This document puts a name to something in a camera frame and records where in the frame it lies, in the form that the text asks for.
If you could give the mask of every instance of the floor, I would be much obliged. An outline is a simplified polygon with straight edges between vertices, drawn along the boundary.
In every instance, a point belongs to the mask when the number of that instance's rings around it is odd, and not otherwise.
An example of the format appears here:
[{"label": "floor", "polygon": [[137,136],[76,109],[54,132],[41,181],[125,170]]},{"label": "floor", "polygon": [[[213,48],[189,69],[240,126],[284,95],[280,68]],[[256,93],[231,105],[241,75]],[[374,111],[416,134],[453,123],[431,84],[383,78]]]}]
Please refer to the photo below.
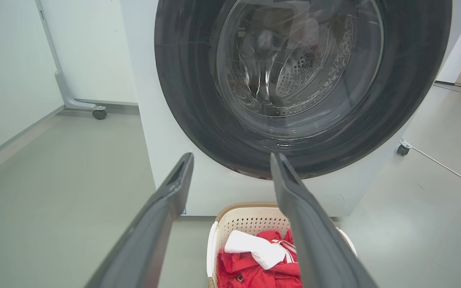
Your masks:
[{"label": "floor", "polygon": [[[0,165],[0,287],[82,287],[154,191],[139,116],[64,113]],[[404,139],[461,173],[461,92],[434,86]],[[393,153],[338,225],[380,287],[461,286],[461,179]],[[160,287],[204,287],[214,219],[174,223]]]}]

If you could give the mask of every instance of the laundry basket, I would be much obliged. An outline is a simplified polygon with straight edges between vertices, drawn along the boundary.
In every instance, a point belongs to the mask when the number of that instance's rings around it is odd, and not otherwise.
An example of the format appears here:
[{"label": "laundry basket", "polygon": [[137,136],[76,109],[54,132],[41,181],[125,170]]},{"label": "laundry basket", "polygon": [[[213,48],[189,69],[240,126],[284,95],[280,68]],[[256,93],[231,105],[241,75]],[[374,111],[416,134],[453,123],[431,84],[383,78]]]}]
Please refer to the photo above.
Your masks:
[{"label": "laundry basket", "polygon": [[[256,235],[261,231],[277,230],[284,237],[290,228],[289,219],[280,212],[275,203],[241,203],[223,209],[214,220],[207,239],[206,269],[208,286],[210,288],[218,287],[216,258],[233,230],[251,235]],[[357,251],[350,238],[342,230],[337,229],[356,256]]]}]

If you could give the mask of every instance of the red clothing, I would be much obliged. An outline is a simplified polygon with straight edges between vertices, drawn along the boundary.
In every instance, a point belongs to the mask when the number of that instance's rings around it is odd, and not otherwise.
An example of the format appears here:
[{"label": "red clothing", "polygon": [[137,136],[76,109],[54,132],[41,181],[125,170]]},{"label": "red clothing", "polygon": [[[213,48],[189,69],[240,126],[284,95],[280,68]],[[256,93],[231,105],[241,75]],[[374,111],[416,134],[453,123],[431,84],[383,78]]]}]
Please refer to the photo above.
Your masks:
[{"label": "red clothing", "polygon": [[284,239],[278,231],[263,231],[256,236],[288,248],[292,259],[287,256],[270,270],[264,270],[251,253],[225,253],[221,248],[216,264],[218,288],[301,288],[300,268],[292,245],[291,230],[287,231]]}]

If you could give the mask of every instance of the caster wheel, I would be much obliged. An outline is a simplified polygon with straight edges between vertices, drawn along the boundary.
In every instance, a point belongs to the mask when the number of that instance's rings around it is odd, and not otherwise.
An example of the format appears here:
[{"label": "caster wheel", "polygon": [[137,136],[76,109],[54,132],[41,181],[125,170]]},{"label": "caster wheel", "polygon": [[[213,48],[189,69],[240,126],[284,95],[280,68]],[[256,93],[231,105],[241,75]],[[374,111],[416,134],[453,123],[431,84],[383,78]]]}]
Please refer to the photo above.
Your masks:
[{"label": "caster wheel", "polygon": [[104,110],[94,110],[92,112],[92,115],[97,120],[103,120],[106,117],[106,115],[108,115],[108,114]]},{"label": "caster wheel", "polygon": [[399,147],[397,148],[397,153],[401,156],[407,155],[408,151],[410,151],[410,149],[406,148],[403,145],[399,145]]}]

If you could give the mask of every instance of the washing machine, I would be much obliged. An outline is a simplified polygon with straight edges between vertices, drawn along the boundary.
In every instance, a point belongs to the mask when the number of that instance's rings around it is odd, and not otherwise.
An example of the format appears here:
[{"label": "washing machine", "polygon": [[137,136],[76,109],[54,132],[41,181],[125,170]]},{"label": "washing machine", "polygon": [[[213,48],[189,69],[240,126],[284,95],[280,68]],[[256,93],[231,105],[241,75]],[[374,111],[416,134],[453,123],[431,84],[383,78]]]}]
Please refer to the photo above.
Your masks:
[{"label": "washing machine", "polygon": [[186,215],[276,200],[283,153],[347,216],[441,64],[450,0],[121,0],[156,186],[186,152]]}]

